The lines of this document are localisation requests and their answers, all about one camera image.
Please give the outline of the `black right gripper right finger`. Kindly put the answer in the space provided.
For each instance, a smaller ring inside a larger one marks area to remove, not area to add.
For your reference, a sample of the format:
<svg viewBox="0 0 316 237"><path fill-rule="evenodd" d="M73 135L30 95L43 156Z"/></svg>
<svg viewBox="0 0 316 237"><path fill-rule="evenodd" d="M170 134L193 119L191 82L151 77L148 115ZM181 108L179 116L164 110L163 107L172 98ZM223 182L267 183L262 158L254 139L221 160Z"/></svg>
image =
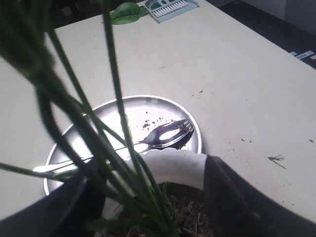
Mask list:
<svg viewBox="0 0 316 237"><path fill-rule="evenodd" d="M217 237L314 237L316 224L276 203L221 158L208 155L204 203Z"/></svg>

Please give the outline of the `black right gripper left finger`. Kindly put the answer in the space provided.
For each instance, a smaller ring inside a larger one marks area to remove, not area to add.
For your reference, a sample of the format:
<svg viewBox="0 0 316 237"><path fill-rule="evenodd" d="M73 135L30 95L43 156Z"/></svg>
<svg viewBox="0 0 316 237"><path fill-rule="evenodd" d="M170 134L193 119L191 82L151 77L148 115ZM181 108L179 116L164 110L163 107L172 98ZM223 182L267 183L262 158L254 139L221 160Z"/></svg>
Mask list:
<svg viewBox="0 0 316 237"><path fill-rule="evenodd" d="M86 222L102 214L105 196L80 173L27 208L1 220L2 237L93 237Z"/></svg>

